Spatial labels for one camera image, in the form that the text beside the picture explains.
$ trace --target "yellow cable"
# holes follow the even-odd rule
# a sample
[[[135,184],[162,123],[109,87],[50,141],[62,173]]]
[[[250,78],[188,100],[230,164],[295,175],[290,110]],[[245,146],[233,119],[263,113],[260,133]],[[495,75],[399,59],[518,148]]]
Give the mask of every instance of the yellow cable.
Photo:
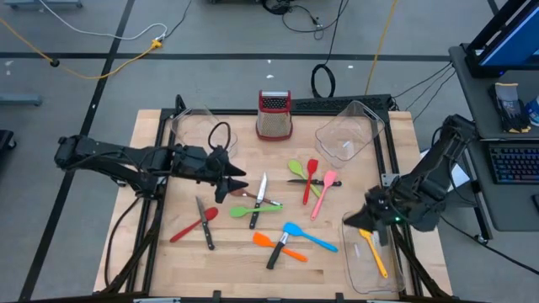
[[[384,27],[384,31],[382,32],[382,37],[380,37],[380,43],[378,44],[378,50],[376,51],[376,55],[374,55],[374,61],[372,62],[371,72],[369,72],[369,77],[367,78],[367,86],[365,87],[365,95],[367,95],[367,93],[369,92],[369,86],[371,85],[372,74],[374,73],[376,63],[378,62],[378,56],[380,55],[380,52],[382,52],[382,46],[384,45],[384,39],[386,39],[387,29],[389,28],[389,24],[391,23],[391,19],[393,18],[393,14],[395,13],[395,7],[397,6],[397,2],[398,2],[398,0],[393,0],[393,4],[391,6],[391,11],[389,12],[389,16],[387,17],[386,27]]]
[[[45,55],[41,50],[39,50],[38,48],[36,48],[35,46],[33,46],[30,42],[28,42],[23,36],[21,36],[15,29],[13,29],[4,19],[0,18],[0,23],[2,23],[7,29],[9,29],[9,31],[15,35],[15,37],[19,38],[19,40],[23,41],[30,49],[32,49],[35,53],[39,54],[40,56],[42,56],[44,59],[46,59],[48,62],[52,63],[54,60],[52,58],[50,58],[49,56]],[[103,79],[103,78],[106,78],[106,77],[109,77],[109,76],[112,76],[114,74],[116,74],[117,72],[119,72],[122,68],[124,68],[125,66],[127,66],[128,64],[132,63],[133,61],[137,61],[139,59],[141,59],[143,56],[147,55],[150,51],[152,50],[155,50],[159,47],[163,46],[163,44],[160,42],[160,41],[157,41],[157,40],[153,40],[152,41],[152,46],[150,46],[149,49],[147,49],[146,51],[144,51],[143,53],[141,53],[139,56],[136,56],[135,58],[133,59],[130,59],[129,61],[126,61],[124,64],[118,66],[118,68],[116,68],[115,70],[113,70],[112,72],[109,72],[108,74],[106,75],[103,75],[103,76],[84,76],[84,75],[81,75],[79,74],[78,72],[75,72],[73,71],[72,69],[68,68],[68,67],[64,67],[64,66],[59,66],[62,70],[66,71],[66,72],[69,72],[70,74],[74,75],[74,76],[77,76],[77,77],[80,77],[82,79],[87,79],[87,80],[97,80],[97,79]]]

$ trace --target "knife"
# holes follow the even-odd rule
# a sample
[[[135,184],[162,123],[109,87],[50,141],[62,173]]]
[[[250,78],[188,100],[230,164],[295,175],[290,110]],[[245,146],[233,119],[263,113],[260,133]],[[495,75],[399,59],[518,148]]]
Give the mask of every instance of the knife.
[[[286,240],[288,240],[288,232],[284,231],[283,235],[280,237],[279,242],[275,246],[273,252],[271,253],[271,257],[269,257],[268,264],[266,265],[267,269],[273,269],[275,266],[275,262],[277,262],[277,258],[279,257],[280,250],[283,249],[283,247],[286,244]]]
[[[199,197],[196,197],[196,204],[199,207],[200,219],[202,220],[202,228],[204,228],[205,241],[208,243],[208,248],[214,250],[216,247],[211,240],[210,228],[208,227],[208,220],[205,218],[204,205]]]
[[[268,183],[268,178],[266,177],[266,173],[262,175],[262,182],[260,183],[260,189],[259,189],[259,195],[256,197],[256,204],[254,205],[254,208],[259,208],[260,204],[264,200],[264,193],[266,192],[266,184]],[[255,211],[253,213],[253,216],[251,217],[251,223],[249,224],[249,229],[254,229],[254,226],[256,225],[256,220],[259,218],[258,211]]]
[[[293,180],[288,180],[286,182],[289,182],[289,183],[307,183],[307,181],[305,179],[293,179]],[[322,185],[323,186],[323,181],[322,180],[311,180],[311,184],[314,184],[314,185]],[[333,184],[331,184],[331,186],[341,186],[343,185],[342,182],[340,181],[335,181]]]

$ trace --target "black desk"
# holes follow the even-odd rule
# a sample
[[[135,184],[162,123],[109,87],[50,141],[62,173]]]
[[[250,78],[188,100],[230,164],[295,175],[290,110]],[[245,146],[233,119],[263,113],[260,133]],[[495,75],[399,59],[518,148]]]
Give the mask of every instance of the black desk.
[[[497,81],[518,82],[520,98],[529,102],[539,94],[539,72],[510,71],[500,79],[476,79],[468,71],[464,61],[465,52],[460,46],[451,47],[449,53],[482,138],[481,141],[475,141],[468,146],[465,159],[468,169],[471,170],[471,179],[477,180],[481,189],[476,200],[487,206],[493,226],[498,231],[539,231],[539,211],[531,201],[533,194],[539,194],[539,185],[495,184],[485,150],[486,140],[539,140],[539,127],[535,126],[532,126],[531,132],[527,134],[503,132],[496,109],[487,93],[490,85]],[[476,209],[476,216],[481,226],[485,216],[481,205]],[[483,237],[491,237],[487,226],[482,226],[481,229]]]

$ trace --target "pink spatula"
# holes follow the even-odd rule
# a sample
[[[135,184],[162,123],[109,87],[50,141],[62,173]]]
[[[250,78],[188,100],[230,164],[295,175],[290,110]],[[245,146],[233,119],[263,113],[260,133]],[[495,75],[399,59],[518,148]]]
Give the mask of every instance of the pink spatula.
[[[333,171],[328,171],[326,175],[323,176],[323,191],[322,191],[322,194],[320,195],[320,199],[318,199],[317,204],[314,206],[314,210],[312,210],[311,221],[314,221],[317,218],[318,212],[320,211],[320,207],[322,207],[323,196],[326,194],[326,190],[328,190],[331,187],[331,184],[334,183],[336,178],[337,178],[337,173]]]

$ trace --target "desk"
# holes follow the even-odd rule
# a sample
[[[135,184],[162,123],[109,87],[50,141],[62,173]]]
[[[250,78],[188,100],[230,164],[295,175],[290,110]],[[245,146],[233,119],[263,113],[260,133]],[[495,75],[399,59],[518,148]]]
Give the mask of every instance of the desk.
[[[153,145],[159,115],[159,110],[139,111],[131,146]],[[411,115],[391,113],[390,117],[398,162],[401,170],[408,172],[419,161]],[[196,185],[193,181],[170,178],[150,295],[211,297],[213,290],[221,290],[222,296],[227,298],[334,299],[335,293],[341,292],[345,299],[396,299],[398,294],[362,295],[348,286],[344,271],[346,265],[342,253],[343,245],[339,238],[343,214],[358,210],[362,206],[365,191],[379,182],[374,147],[366,147],[352,160],[353,163],[339,171],[339,179],[344,185],[327,193],[318,218],[310,221],[316,197],[311,194],[309,204],[302,205],[303,187],[286,183],[286,180],[295,178],[289,172],[287,163],[290,158],[307,163],[309,157],[317,157],[321,161],[316,177],[323,177],[320,172],[328,170],[329,164],[314,149],[314,131],[331,117],[295,116],[294,134],[290,140],[282,142],[259,141],[254,132],[256,116],[219,116],[219,119],[228,121],[238,135],[237,155],[231,162],[248,173],[246,177],[239,179],[249,182],[248,190],[256,193],[262,173],[266,172],[266,197],[281,201],[285,205],[280,213],[262,213],[258,219],[257,231],[277,241],[282,233],[283,223],[294,221],[315,237],[321,237],[339,247],[339,253],[329,252],[300,237],[291,237],[287,246],[305,254],[309,262],[299,263],[281,256],[275,269],[269,271],[265,264],[271,249],[252,244],[253,231],[248,229],[250,216],[233,219],[228,215],[231,207],[252,206],[254,200],[228,195],[222,205],[217,205],[213,202],[213,188],[209,185]],[[168,241],[175,233],[199,218],[196,195],[203,199],[206,208],[215,206],[220,211],[219,216],[210,222],[216,245],[216,250],[212,252],[206,247],[200,227],[176,243]],[[131,189],[119,190],[110,228],[133,199]],[[122,221],[116,232],[110,277],[114,277],[132,253],[140,209],[139,204]],[[413,240],[416,254],[426,270],[444,291],[451,293],[438,231],[413,231]],[[145,260],[143,258],[139,264],[136,290],[141,288],[141,271],[145,268]],[[96,290],[104,288],[103,276],[104,257],[94,286]]]
[[[518,82],[519,97],[525,103],[531,101],[539,93],[536,85],[539,72],[508,71],[500,79],[476,79],[467,68],[464,61],[466,53],[462,47],[451,47],[449,53],[482,139],[469,145],[465,157],[467,166],[475,177],[472,179],[477,180],[481,188],[481,194],[477,196],[479,208],[482,208],[482,203],[487,206],[493,226],[498,231],[539,231],[539,216],[531,201],[531,196],[539,193],[537,186],[494,183],[488,168],[484,142],[486,140],[539,140],[539,127],[533,125],[527,134],[503,132],[499,116],[487,93],[487,89],[497,81]],[[486,214],[479,214],[476,210],[476,215],[480,226],[483,224],[481,221],[484,221],[481,228],[483,237],[492,238],[487,221],[483,218]]]

